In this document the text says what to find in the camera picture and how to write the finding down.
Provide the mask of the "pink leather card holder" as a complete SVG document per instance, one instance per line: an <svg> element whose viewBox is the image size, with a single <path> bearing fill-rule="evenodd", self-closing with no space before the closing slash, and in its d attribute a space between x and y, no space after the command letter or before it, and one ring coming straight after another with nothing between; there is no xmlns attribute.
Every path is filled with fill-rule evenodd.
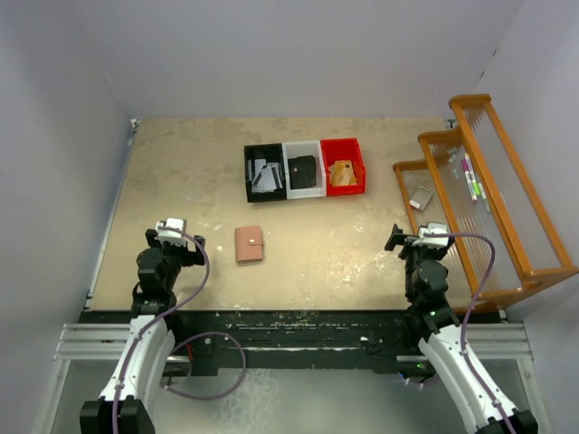
<svg viewBox="0 0 579 434"><path fill-rule="evenodd" d="M234 230L237 263L259 262L264 257L264 242L259 225L242 226Z"/></svg>

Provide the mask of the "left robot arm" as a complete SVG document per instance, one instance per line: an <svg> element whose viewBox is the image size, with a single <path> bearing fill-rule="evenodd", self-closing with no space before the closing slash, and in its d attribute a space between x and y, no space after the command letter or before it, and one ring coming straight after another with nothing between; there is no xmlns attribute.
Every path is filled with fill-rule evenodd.
<svg viewBox="0 0 579 434"><path fill-rule="evenodd" d="M189 235L186 221L177 218L158 221L146 239L137 257L129 336L99 398L81 407L82 433L153 433L153 389L168 355L185 347L185 330L172 324L181 306L173 288L183 268L208 266L205 239Z"/></svg>

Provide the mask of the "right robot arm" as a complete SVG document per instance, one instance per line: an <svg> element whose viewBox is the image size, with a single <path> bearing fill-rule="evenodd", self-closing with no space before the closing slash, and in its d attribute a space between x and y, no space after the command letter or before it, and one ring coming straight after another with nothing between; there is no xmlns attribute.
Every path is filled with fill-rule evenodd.
<svg viewBox="0 0 579 434"><path fill-rule="evenodd" d="M469 433L537 433L538 422L529 410L520 410L497 386L466 337L471 307L462 321L451 308L446 292L449 271L441 264L457 237L474 238L489 245L492 269L495 247L488 238L449 233L441 223L429 223L416 235L394 226L384 249L400 246L404 265L404 294L410 326L402 333L403 346L423 354L450 394Z"/></svg>

